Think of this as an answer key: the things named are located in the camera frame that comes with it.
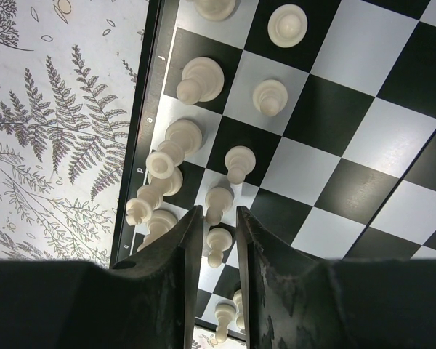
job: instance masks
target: chess piece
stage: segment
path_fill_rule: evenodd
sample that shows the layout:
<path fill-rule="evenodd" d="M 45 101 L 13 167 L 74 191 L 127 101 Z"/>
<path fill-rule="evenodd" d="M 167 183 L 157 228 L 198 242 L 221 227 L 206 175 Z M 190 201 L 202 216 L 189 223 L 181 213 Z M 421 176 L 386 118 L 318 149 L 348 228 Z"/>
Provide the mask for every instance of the chess piece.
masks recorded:
<path fill-rule="evenodd" d="M 145 166 L 153 177 L 165 180 L 185 156 L 194 154 L 201 146 L 201 129 L 189 120 L 177 120 L 168 126 L 165 140 L 158 145 L 158 151 L 149 154 Z"/>
<path fill-rule="evenodd" d="M 215 228 L 209 231 L 206 243 L 211 248 L 209 265 L 212 268 L 218 268 L 223 263 L 223 251 L 229 249 L 233 244 L 233 237 L 226 229 Z"/>
<path fill-rule="evenodd" d="M 235 0 L 195 0 L 194 5 L 200 16 L 206 20 L 219 22 L 228 18 L 233 12 Z"/>
<path fill-rule="evenodd" d="M 235 308 L 228 304 L 218 304 L 215 308 L 215 317 L 218 320 L 215 338 L 218 342 L 224 343 L 227 340 L 227 327 L 235 318 Z"/>
<path fill-rule="evenodd" d="M 175 167 L 171 177 L 161 180 L 160 178 L 152 176 L 152 174 L 148 172 L 148 182 L 154 187 L 160 189 L 163 196 L 173 196 L 182 187 L 182 173 L 177 167 Z"/>
<path fill-rule="evenodd" d="M 153 212 L 152 218 L 146 223 L 149 234 L 144 237 L 144 241 L 137 251 L 144 249 L 152 244 L 157 238 L 168 233 L 177 223 L 177 218 L 170 212 L 157 209 Z"/>
<path fill-rule="evenodd" d="M 278 80 L 262 81 L 252 96 L 255 108 L 266 116 L 275 116 L 286 107 L 288 90 Z"/>
<path fill-rule="evenodd" d="M 205 197 L 205 206 L 208 207 L 205 221 L 210 225 L 221 222 L 223 214 L 233 206 L 233 195 L 227 189 L 215 187 Z"/>
<path fill-rule="evenodd" d="M 182 81 L 177 85 L 177 98 L 184 104 L 196 104 L 215 99 L 223 90 L 225 75 L 214 60 L 197 57 L 182 70 Z"/>
<path fill-rule="evenodd" d="M 153 185 L 143 185 L 137 191 L 137 197 L 126 202 L 126 221 L 129 225 L 138 225 L 152 218 L 153 210 L 163 203 L 163 196 Z"/>
<path fill-rule="evenodd" d="M 231 148 L 225 156 L 227 178 L 231 184 L 241 184 L 255 168 L 255 155 L 249 148 L 242 145 Z"/>
<path fill-rule="evenodd" d="M 235 316 L 235 324 L 239 329 L 245 329 L 246 325 L 244 324 L 244 313 L 243 313 L 243 306 L 242 306 L 241 290 L 235 292 L 233 296 L 233 302 L 235 306 L 238 308 L 238 313 Z"/>
<path fill-rule="evenodd" d="M 268 34 L 279 47 L 293 47 L 305 36 L 308 19 L 303 9 L 293 4 L 278 7 L 268 21 Z"/>

